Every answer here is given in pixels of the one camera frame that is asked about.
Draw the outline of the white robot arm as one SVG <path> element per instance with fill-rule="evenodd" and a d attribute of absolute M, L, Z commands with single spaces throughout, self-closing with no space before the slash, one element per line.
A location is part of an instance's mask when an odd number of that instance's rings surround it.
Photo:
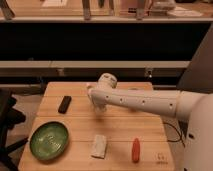
<path fill-rule="evenodd" d="M 95 85 L 87 84 L 87 92 L 97 110 L 115 105 L 186 122 L 183 170 L 213 171 L 213 93 L 118 89 L 110 73 L 103 73 Z"/>

